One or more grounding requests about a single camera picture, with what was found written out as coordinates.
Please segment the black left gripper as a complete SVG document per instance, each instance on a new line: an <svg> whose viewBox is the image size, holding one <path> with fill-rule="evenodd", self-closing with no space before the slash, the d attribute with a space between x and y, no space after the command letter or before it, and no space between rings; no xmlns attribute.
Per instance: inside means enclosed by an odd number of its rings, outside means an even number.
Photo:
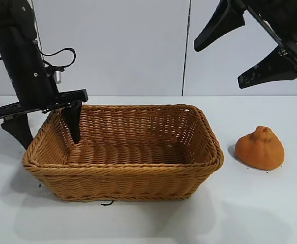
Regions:
<svg viewBox="0 0 297 244"><path fill-rule="evenodd" d="M18 98L18 102L0 107L2 129L28 149L34 138L25 113L46 113L65 107L62 115L73 142L78 144L82 102L88 101L87 91L59 92L53 75L61 68L45 67L38 46L19 33L0 33L0 54Z"/></svg>

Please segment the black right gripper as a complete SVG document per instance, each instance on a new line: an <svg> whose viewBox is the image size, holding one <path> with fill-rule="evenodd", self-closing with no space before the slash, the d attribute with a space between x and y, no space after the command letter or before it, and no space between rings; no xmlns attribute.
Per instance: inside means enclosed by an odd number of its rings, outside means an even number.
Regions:
<svg viewBox="0 0 297 244"><path fill-rule="evenodd" d="M276 42L277 47L238 78L240 89L297 78L297 1L221 0L211 19L194 40L200 52L223 35L245 25L248 11Z"/></svg>

